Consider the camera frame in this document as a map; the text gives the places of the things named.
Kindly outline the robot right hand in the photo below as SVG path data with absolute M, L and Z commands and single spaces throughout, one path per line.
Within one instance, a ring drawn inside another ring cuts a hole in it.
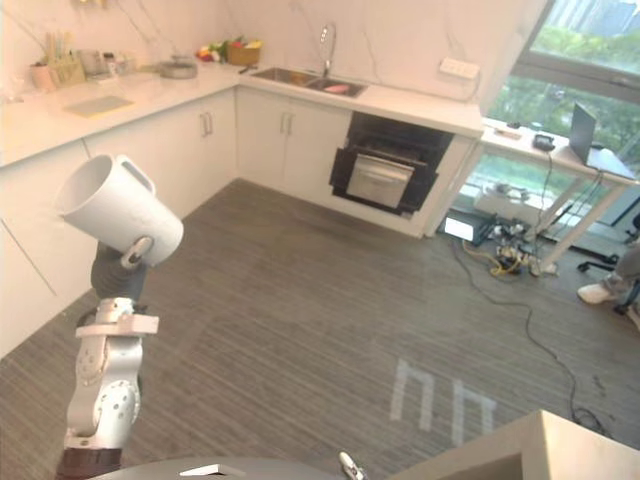
M 353 458 L 346 452 L 340 451 L 339 462 L 346 477 L 350 480 L 366 480 L 367 476 L 364 470 L 359 467 Z

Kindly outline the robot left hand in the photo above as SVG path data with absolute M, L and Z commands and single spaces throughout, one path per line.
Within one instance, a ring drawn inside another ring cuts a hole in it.
M 91 267 L 90 281 L 97 297 L 128 298 L 138 302 L 144 288 L 147 266 L 141 262 L 125 266 L 123 254 L 98 242 Z

